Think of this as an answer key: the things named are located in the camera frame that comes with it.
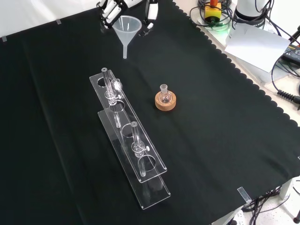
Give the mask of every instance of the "yellow device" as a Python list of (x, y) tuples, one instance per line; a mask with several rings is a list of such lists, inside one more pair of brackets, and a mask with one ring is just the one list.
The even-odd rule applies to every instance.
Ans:
[[(218, 2), (216, 5), (213, 4), (212, 6), (216, 6), (218, 8), (221, 8), (221, 3)], [(217, 23), (221, 19), (221, 10), (218, 8), (211, 8), (210, 6), (205, 6), (204, 8), (204, 19), (205, 21), (209, 23)]]

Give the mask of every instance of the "red cap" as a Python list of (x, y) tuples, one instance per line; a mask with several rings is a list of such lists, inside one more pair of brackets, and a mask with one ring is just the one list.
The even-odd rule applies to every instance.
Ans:
[(218, 0), (210, 0), (210, 5), (211, 6), (217, 6)]

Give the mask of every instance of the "white wall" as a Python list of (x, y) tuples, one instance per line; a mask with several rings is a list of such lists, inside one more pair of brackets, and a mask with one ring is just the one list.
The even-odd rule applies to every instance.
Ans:
[(0, 37), (95, 8), (98, 0), (0, 0)]

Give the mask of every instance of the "funnel stem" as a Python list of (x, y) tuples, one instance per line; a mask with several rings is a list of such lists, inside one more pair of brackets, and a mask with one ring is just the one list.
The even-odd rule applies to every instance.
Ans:
[(127, 59), (127, 46), (123, 45), (123, 58)]

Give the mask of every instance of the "acrylic base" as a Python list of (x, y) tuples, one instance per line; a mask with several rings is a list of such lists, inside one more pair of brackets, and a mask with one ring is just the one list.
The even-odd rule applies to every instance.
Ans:
[(160, 176), (167, 168), (126, 98), (120, 80), (103, 68), (90, 81), (104, 108), (98, 115), (141, 208), (170, 197)]
[(98, 115), (107, 132), (107, 135), (109, 136), (113, 148), (116, 151), (119, 161), (121, 162), (123, 170), (129, 180), (129, 183), (141, 208), (144, 210), (170, 197), (171, 193), (169, 192), (163, 179), (159, 175), (144, 183), (140, 183), (140, 181), (136, 178), (135, 171), (133, 170), (131, 163), (126, 155), (126, 153), (131, 150), (124, 151), (122, 143), (118, 138), (119, 135), (117, 135), (117, 133), (115, 132), (105, 110), (98, 112)]

